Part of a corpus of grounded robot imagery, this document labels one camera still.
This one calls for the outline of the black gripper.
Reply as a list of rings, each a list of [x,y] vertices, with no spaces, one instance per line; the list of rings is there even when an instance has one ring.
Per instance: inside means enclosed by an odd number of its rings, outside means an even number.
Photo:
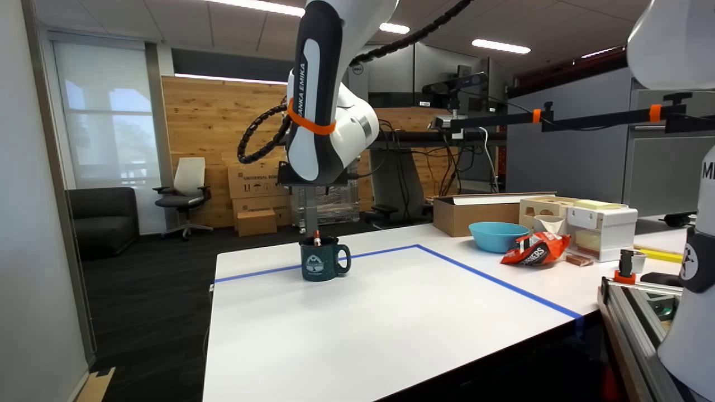
[[[319,199],[326,196],[333,187],[346,185],[348,177],[343,174],[335,183],[328,185],[309,183],[300,179],[286,162],[281,162],[278,168],[278,183],[284,185],[290,195],[290,205],[296,211],[300,232],[313,240],[319,232]]]

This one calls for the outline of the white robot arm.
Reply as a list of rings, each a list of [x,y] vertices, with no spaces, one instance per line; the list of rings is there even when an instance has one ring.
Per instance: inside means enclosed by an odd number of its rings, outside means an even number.
[[[343,78],[398,4],[401,0],[306,0],[286,88],[286,156],[306,185],[333,185],[377,138],[376,110]]]

